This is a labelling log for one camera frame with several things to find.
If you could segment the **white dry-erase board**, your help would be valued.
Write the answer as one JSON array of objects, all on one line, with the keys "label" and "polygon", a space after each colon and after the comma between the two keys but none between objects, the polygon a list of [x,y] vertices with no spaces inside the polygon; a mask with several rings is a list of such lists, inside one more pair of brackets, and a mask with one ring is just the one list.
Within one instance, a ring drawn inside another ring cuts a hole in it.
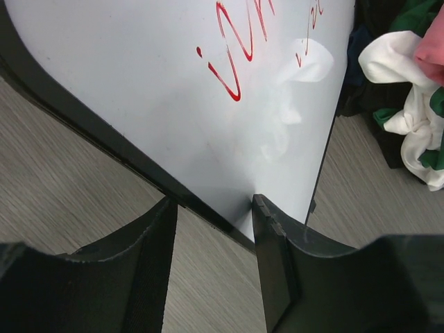
[{"label": "white dry-erase board", "polygon": [[233,237],[304,223],[353,1],[2,1],[1,60],[50,112]]}]

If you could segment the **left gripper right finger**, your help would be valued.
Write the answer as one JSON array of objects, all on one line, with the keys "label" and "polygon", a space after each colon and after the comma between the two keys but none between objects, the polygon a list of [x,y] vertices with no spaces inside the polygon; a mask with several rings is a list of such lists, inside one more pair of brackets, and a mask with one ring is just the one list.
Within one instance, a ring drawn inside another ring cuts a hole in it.
[{"label": "left gripper right finger", "polygon": [[269,332],[442,332],[443,237],[386,235],[356,249],[253,197]]}]

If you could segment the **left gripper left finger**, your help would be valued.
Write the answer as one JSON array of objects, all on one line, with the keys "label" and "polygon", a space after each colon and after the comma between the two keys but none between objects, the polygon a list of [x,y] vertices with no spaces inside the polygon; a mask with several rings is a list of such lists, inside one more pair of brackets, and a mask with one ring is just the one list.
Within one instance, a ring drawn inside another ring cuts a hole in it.
[{"label": "left gripper left finger", "polygon": [[72,254],[1,245],[2,332],[160,332],[178,206],[147,213]]}]

